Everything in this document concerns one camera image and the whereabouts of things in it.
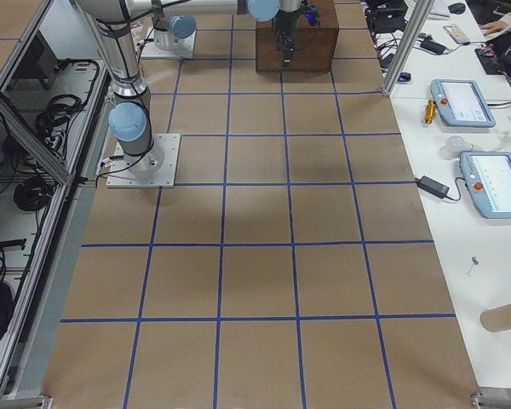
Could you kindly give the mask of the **person hand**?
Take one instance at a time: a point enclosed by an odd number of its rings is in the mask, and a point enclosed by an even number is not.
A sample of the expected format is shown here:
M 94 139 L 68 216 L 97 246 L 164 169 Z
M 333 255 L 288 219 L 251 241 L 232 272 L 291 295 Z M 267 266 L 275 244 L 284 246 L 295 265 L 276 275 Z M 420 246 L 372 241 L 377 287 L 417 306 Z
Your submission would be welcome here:
M 494 33 L 500 33 L 506 30 L 508 25 L 501 20 L 492 21 L 481 25 L 479 28 L 484 33 L 485 36 L 489 36 Z

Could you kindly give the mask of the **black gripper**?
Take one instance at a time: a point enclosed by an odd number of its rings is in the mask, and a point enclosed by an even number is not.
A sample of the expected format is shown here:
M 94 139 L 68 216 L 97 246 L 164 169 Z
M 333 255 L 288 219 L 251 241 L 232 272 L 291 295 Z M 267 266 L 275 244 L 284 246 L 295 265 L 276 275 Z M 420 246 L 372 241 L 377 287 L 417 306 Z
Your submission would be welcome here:
M 295 52 L 295 39 L 293 31 L 297 28 L 297 21 L 301 9 L 283 11 L 280 9 L 273 19 L 273 33 L 276 40 L 277 51 L 284 54 Z

